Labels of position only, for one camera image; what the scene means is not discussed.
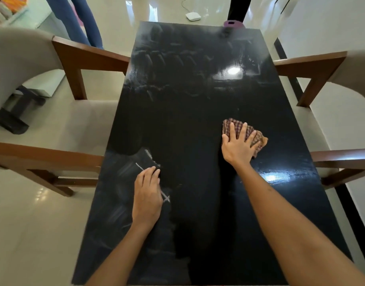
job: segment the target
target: white wall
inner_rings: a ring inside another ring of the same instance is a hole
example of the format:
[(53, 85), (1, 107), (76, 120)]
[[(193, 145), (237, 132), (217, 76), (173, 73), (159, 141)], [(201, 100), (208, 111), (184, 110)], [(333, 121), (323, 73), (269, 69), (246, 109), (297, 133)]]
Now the white wall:
[[(279, 39), (288, 58), (365, 49), (365, 0), (299, 0)], [(304, 89), (309, 80), (300, 78)], [(365, 99), (327, 83), (311, 105), (330, 149), (365, 148)], [(365, 224), (365, 177), (347, 187)]]

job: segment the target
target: cable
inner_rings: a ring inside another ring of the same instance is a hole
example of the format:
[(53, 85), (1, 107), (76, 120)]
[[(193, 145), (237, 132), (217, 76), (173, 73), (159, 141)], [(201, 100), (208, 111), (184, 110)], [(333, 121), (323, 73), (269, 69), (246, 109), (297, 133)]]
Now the cable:
[(181, 2), (181, 6), (186, 10), (186, 11), (188, 11), (189, 13), (190, 13), (190, 11), (188, 10), (188, 8), (186, 8), (186, 7), (184, 7), (184, 5), (183, 5), (183, 3), (185, 2), (186, 0), (183, 0), (182, 2)]

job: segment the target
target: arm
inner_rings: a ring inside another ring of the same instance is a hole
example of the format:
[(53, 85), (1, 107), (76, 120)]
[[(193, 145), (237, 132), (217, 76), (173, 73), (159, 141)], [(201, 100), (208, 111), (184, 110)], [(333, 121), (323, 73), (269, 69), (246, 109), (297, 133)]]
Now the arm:
[(362, 274), (301, 212), (287, 202), (250, 165), (259, 144), (250, 147), (244, 124), (236, 139), (223, 134), (222, 153), (241, 177), (263, 234), (290, 285), (365, 285)]
[(124, 286), (137, 255), (153, 226), (160, 217), (163, 198), (160, 192), (160, 170), (155, 167), (142, 171), (135, 181), (132, 225), (86, 286)]

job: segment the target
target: blue jeans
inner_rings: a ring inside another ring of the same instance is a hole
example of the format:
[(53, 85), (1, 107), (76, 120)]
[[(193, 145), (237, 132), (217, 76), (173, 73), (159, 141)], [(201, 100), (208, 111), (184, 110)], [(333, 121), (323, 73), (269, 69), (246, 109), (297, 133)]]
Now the blue jeans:
[(102, 37), (99, 33), (94, 16), (86, 0), (71, 0), (75, 11), (84, 24), (86, 35), (81, 29), (75, 13), (68, 0), (46, 0), (56, 18), (65, 25), (68, 36), (72, 41), (103, 49)]

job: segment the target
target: black tabletop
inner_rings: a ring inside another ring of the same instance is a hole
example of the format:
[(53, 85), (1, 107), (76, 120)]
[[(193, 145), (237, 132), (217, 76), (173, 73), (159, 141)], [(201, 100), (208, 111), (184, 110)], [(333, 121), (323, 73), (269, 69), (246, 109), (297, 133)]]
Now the black tabletop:
[(224, 119), (269, 138), (252, 166), (350, 257), (259, 30), (142, 22), (74, 277), (84, 284), (127, 233), (140, 167), (169, 196), (134, 285), (286, 284), (234, 169)]

